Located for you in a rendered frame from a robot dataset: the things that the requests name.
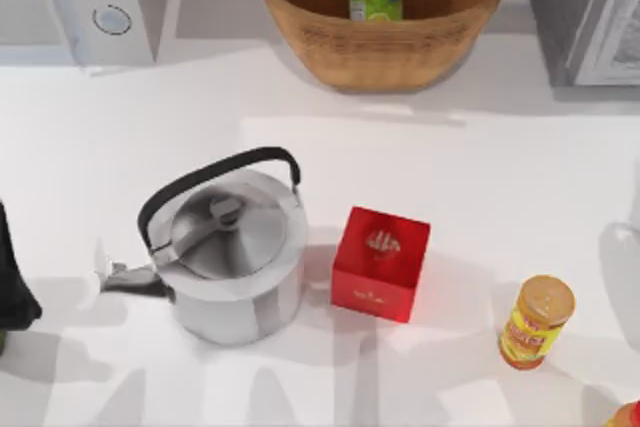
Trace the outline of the red box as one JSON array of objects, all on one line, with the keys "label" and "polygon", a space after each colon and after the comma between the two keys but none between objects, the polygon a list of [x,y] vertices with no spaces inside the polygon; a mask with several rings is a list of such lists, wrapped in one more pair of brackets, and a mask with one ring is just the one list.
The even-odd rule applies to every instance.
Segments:
[{"label": "red box", "polygon": [[333,260],[331,304],[407,323],[430,233],[425,222],[352,208]]}]

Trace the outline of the brown wicker basket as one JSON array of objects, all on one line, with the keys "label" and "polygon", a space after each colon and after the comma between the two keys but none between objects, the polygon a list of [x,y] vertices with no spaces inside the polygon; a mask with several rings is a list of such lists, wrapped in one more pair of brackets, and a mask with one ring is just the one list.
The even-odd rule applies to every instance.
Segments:
[{"label": "brown wicker basket", "polygon": [[448,74],[501,0],[402,0],[397,21],[352,20],[348,0],[264,1],[282,38],[321,83],[405,92]]}]

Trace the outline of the orange jar with yellow label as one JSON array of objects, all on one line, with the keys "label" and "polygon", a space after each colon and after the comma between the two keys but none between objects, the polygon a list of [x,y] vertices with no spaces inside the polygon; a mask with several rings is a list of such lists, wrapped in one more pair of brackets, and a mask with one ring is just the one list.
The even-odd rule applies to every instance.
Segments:
[{"label": "orange jar with yellow label", "polygon": [[518,370],[540,366],[575,307],[574,293],[559,278],[536,275],[527,279],[499,335],[503,359]]}]

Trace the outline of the microwave knob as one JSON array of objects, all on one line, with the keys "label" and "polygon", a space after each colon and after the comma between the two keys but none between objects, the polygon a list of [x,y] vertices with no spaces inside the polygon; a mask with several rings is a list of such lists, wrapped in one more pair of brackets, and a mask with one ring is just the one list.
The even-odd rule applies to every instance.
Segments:
[{"label": "microwave knob", "polygon": [[124,35],[133,25],[130,15],[115,5],[94,9],[92,21],[102,33],[111,36]]}]

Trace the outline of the pale microwave oven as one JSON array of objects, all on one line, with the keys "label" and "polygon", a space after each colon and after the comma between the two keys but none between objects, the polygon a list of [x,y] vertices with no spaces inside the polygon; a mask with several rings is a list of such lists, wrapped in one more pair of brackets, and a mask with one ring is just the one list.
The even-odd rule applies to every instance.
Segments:
[{"label": "pale microwave oven", "polygon": [[[0,66],[139,67],[155,63],[168,0],[0,0]],[[115,5],[133,21],[102,33],[94,9]]]}]

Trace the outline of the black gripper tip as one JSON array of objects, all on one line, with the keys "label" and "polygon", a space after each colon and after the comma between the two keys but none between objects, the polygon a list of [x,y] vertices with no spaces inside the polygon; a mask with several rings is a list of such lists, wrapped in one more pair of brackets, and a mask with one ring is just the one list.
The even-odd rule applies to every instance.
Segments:
[{"label": "black gripper tip", "polygon": [[0,332],[28,330],[42,307],[16,261],[4,204],[0,201]]}]

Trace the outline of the orange and yellow bottle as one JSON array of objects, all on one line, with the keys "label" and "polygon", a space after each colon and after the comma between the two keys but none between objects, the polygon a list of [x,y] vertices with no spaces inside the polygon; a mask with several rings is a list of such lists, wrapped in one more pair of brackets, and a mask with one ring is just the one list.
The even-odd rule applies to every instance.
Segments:
[{"label": "orange and yellow bottle", "polygon": [[640,400],[620,407],[604,427],[640,427]]}]

